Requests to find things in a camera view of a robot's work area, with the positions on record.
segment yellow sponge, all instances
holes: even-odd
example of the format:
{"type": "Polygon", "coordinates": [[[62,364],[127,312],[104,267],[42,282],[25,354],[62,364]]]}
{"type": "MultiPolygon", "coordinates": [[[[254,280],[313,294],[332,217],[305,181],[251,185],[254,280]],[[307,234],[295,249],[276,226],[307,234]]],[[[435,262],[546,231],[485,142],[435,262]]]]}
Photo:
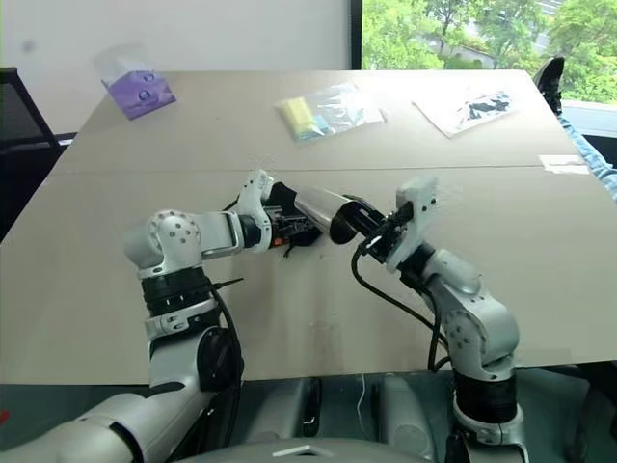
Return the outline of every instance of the yellow sponge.
{"type": "Polygon", "coordinates": [[[296,136],[300,137],[303,133],[317,130],[315,117],[307,101],[301,96],[286,100],[281,105],[281,111],[296,136]]]}

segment black shoe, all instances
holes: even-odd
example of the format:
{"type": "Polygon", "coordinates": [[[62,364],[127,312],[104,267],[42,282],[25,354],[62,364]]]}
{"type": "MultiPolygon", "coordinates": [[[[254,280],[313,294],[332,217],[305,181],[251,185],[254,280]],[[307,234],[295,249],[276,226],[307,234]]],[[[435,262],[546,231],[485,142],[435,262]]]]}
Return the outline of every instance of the black shoe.
{"type": "Polygon", "coordinates": [[[555,56],[544,63],[533,78],[533,82],[556,116],[561,114],[561,92],[559,92],[559,79],[563,74],[563,66],[566,59],[563,56],[555,56]]]}

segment purple package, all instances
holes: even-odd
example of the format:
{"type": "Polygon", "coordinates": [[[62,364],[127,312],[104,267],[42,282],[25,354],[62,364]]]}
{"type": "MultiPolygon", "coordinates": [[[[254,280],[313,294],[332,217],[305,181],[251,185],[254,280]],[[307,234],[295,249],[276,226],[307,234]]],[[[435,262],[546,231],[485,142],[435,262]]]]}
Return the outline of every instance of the purple package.
{"type": "Polygon", "coordinates": [[[131,70],[111,85],[103,80],[103,85],[130,120],[175,101],[167,80],[153,70],[131,70]]]}

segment white cable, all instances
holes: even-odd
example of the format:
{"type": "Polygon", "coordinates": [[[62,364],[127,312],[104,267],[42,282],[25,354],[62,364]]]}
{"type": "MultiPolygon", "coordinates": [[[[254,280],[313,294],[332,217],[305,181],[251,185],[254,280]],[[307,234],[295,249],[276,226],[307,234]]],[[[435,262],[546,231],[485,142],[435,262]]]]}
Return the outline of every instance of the white cable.
{"type": "Polygon", "coordinates": [[[360,394],[360,398],[358,399],[358,403],[356,404],[356,412],[358,413],[358,422],[360,423],[362,435],[364,436],[364,439],[368,439],[368,436],[366,435],[366,430],[364,429],[362,413],[360,413],[360,406],[362,405],[362,401],[364,400],[365,395],[366,395],[366,381],[364,380],[364,375],[362,375],[362,394],[360,394]]]}

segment blue jeans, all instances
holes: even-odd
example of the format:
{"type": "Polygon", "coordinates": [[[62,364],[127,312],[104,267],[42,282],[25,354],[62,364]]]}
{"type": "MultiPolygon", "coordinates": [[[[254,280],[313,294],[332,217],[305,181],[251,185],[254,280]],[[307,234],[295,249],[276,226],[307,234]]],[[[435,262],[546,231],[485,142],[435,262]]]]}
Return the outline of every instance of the blue jeans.
{"type": "Polygon", "coordinates": [[[577,150],[589,166],[589,170],[608,190],[613,201],[617,203],[617,169],[608,164],[603,156],[572,127],[567,119],[561,116],[557,116],[557,118],[561,122],[563,129],[577,146],[577,150]]]}

